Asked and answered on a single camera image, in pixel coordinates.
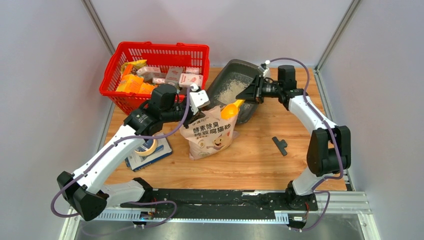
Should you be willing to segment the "pink cat litter bag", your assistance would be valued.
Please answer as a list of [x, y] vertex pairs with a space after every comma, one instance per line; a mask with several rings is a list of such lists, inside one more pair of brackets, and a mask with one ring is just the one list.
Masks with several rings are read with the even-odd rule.
[[235, 131], [238, 115], [229, 119], [221, 118], [219, 106], [203, 111], [202, 114], [202, 118], [179, 129], [180, 134], [188, 141], [191, 160], [199, 160], [225, 150], [239, 135]]

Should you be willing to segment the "black bag clip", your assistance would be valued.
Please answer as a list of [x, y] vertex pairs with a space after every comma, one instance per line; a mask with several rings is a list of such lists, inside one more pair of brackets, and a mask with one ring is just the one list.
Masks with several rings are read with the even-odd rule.
[[283, 156], [286, 156], [288, 154], [286, 150], [286, 148], [288, 147], [288, 144], [284, 139], [279, 140], [276, 136], [274, 136], [272, 137], [272, 141], [274, 142], [274, 144], [276, 145], [276, 147], [278, 148], [278, 150]]

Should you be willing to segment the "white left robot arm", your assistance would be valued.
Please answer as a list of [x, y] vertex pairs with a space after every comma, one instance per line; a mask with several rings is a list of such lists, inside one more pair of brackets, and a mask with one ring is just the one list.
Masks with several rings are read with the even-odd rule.
[[167, 138], [182, 126], [187, 127], [210, 103], [207, 92], [193, 83], [180, 100], [173, 85], [156, 87], [149, 100], [144, 101], [123, 121], [112, 139], [88, 162], [72, 173], [63, 171], [57, 177], [59, 192], [50, 203], [51, 212], [60, 218], [55, 203], [63, 197], [85, 221], [97, 218], [106, 208], [129, 203], [148, 207], [153, 201], [150, 185], [141, 178], [125, 183], [106, 185], [105, 181], [125, 158], [145, 140]]

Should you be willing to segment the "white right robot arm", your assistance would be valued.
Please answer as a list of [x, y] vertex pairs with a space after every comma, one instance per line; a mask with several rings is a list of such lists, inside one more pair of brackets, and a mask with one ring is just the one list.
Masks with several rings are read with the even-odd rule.
[[286, 188], [285, 203], [299, 209], [305, 196], [327, 179], [340, 179], [351, 165], [351, 132], [347, 126], [329, 120], [313, 104], [304, 88], [299, 88], [296, 70], [292, 65], [277, 68], [277, 80], [258, 74], [250, 85], [240, 92], [237, 100], [249, 104], [261, 104], [266, 98], [276, 98], [295, 115], [310, 134], [306, 154], [307, 167]]

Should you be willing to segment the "yellow plastic scoop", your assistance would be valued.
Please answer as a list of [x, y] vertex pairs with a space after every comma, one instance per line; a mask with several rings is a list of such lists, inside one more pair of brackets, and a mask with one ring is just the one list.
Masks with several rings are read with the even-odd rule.
[[240, 107], [244, 102], [244, 99], [237, 99], [235, 102], [228, 104], [221, 110], [220, 117], [224, 120], [229, 120], [230, 118], [237, 116], [240, 111]]

